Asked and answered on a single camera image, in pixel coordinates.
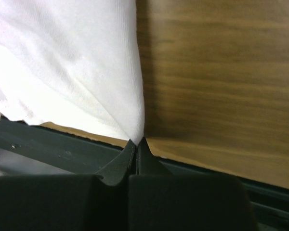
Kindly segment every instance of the white cloth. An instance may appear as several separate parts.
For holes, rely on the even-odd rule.
[[[135,0],[0,0],[0,113],[138,143]]]

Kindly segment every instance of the white towel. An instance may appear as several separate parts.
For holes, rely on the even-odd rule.
[[[0,113],[138,143],[135,0],[0,0]]]

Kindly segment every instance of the wooden surface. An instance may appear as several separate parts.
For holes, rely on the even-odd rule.
[[[137,14],[153,153],[289,188],[289,0],[137,0]]]

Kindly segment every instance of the brown wood grain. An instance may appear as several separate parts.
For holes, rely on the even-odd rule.
[[[137,39],[155,155],[289,188],[289,0],[137,0]]]

